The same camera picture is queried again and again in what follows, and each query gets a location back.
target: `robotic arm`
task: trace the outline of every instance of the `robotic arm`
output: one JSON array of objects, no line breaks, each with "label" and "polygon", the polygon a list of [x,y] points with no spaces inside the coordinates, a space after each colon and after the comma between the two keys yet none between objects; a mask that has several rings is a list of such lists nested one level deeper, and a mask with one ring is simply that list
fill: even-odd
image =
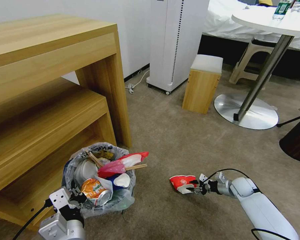
[{"label": "robotic arm", "polygon": [[201,174],[198,188],[187,188],[190,191],[215,192],[236,198],[240,201],[243,210],[258,231],[262,240],[298,240],[299,236],[292,225],[280,213],[277,207],[258,189],[249,178],[239,177],[231,181],[222,172],[217,172],[215,181]]},{"label": "robotic arm", "polygon": [[80,213],[87,198],[82,192],[70,193],[65,187],[50,194],[56,214],[43,220],[39,234],[45,240],[85,240],[84,219]]}]

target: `white cable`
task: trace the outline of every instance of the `white cable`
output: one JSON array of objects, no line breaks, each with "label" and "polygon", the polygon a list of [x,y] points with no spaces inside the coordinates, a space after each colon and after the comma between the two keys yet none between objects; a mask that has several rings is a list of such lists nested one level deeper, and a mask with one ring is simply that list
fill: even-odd
[{"label": "white cable", "polygon": [[129,83],[128,86],[125,87],[125,88],[128,88],[128,89],[129,89],[129,93],[130,93],[130,94],[133,94],[133,93],[134,93],[134,91],[133,91],[132,89],[134,89],[139,83],[141,83],[141,81],[142,81],[144,75],[142,76],[141,80],[140,80],[136,85],[134,85],[134,84],[132,84],[132,83]]}]

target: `white bedsheet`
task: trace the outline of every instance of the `white bedsheet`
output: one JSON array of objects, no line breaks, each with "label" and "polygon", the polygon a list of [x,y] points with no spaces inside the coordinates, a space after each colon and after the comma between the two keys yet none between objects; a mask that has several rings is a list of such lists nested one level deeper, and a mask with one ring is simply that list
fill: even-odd
[{"label": "white bedsheet", "polygon": [[[230,38],[245,42],[250,41],[252,38],[267,42],[278,42],[280,34],[242,26],[231,19],[234,11],[244,9],[246,6],[248,5],[237,0],[210,0],[207,18],[203,24],[203,32],[216,37]],[[264,7],[249,5],[249,8]],[[290,47],[300,49],[300,37],[295,37]]]}]

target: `plastic bottle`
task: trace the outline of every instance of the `plastic bottle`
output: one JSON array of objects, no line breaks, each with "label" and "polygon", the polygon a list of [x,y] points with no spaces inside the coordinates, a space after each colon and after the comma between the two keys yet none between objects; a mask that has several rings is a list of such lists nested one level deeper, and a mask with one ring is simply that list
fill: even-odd
[{"label": "plastic bottle", "polygon": [[291,12],[300,12],[300,0],[296,0],[291,8]]},{"label": "plastic bottle", "polygon": [[287,10],[289,9],[292,1],[293,0],[280,0],[277,9],[272,16],[272,19],[282,20],[283,17],[286,15]]}]

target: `wooden chopstick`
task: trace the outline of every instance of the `wooden chopstick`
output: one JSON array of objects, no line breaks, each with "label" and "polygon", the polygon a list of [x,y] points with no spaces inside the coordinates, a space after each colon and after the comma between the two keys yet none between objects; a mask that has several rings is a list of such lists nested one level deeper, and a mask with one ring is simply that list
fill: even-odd
[{"label": "wooden chopstick", "polygon": [[128,168],[126,168],[126,171],[128,171],[128,170],[132,170],[132,169],[143,168],[143,167],[146,167],[146,166],[147,166],[147,164],[139,164],[139,165],[134,165],[134,166],[132,166],[132,167],[128,167]]},{"label": "wooden chopstick", "polygon": [[88,151],[87,149],[86,149],[86,152],[88,153],[88,155],[90,156],[90,158],[96,163],[96,165],[97,165],[98,168],[103,167],[102,162],[98,158],[96,158],[96,156],[93,155],[92,152]]}]

